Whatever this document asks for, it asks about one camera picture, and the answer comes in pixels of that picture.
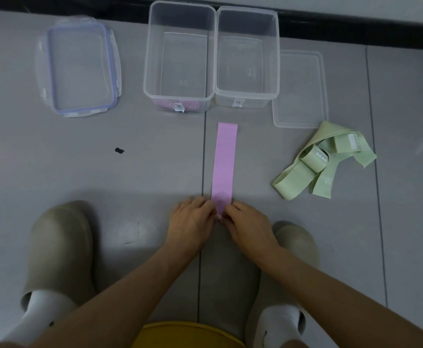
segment white sock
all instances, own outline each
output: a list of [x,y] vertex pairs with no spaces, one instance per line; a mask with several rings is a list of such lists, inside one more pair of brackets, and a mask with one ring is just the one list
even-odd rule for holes
[[22,346],[33,343],[54,322],[63,319],[78,306],[67,296],[51,290],[35,290],[31,293],[28,310],[18,325],[1,342]]
[[298,331],[300,310],[294,305],[268,307],[256,326],[253,348],[280,348],[290,340],[301,340]]

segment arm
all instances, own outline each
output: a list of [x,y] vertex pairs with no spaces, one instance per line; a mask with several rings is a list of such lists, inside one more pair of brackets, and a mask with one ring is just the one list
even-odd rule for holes
[[176,205],[165,245],[155,255],[57,323],[30,347],[130,347],[163,294],[208,239],[214,214],[214,203],[204,197]]
[[240,249],[277,280],[339,347],[423,347],[423,330],[280,247],[268,218],[235,202],[223,223]]

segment clear plastic container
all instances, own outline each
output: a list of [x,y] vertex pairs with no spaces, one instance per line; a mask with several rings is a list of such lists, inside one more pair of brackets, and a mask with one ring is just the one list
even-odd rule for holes
[[213,90],[216,11],[208,5],[150,6],[144,93],[164,110],[204,112]]
[[247,7],[218,9],[214,87],[222,106],[261,108],[279,94],[277,13]]
[[272,120],[281,128],[318,128],[329,120],[323,57],[315,51],[281,50],[280,95]]
[[107,111],[122,92],[113,32],[90,17],[59,20],[37,42],[36,76],[41,97],[58,114]]

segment hand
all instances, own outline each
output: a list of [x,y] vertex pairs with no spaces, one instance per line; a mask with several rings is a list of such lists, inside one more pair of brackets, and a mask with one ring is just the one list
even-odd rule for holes
[[176,204],[170,215],[165,247],[192,260],[208,240],[216,219],[214,202],[203,196]]
[[226,205],[221,222],[240,250],[260,267],[265,258],[279,247],[269,219],[248,204],[235,201]]

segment left hand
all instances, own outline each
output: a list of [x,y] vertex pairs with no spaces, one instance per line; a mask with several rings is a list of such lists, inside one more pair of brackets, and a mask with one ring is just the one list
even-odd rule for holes
[[213,201],[203,196],[187,198],[171,212],[165,247],[192,260],[208,240],[215,220]]

